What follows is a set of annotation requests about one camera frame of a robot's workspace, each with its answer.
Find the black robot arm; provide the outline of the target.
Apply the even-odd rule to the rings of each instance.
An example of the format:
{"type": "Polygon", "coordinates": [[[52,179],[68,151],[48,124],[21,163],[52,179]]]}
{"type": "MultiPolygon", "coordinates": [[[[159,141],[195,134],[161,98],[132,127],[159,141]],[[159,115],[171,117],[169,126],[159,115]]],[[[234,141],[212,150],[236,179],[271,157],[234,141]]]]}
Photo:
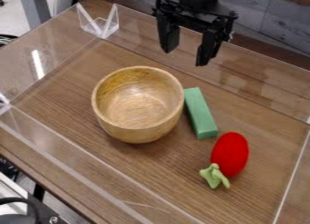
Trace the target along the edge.
{"type": "Polygon", "coordinates": [[[239,15],[220,5],[219,0],[155,0],[160,46],[168,54],[179,45],[180,28],[201,34],[196,66],[204,66],[216,56],[222,42],[232,39],[232,26],[239,15]]]}

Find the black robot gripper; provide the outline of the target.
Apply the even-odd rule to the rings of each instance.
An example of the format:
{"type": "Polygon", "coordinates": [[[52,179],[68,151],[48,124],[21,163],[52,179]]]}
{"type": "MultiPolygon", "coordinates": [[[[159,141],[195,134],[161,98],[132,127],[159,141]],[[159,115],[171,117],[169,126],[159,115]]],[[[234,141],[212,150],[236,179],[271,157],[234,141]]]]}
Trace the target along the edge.
{"type": "Polygon", "coordinates": [[[205,65],[216,56],[222,40],[230,41],[239,15],[219,0],[155,0],[160,46],[169,53],[179,45],[180,28],[203,33],[196,65],[205,65]]]}

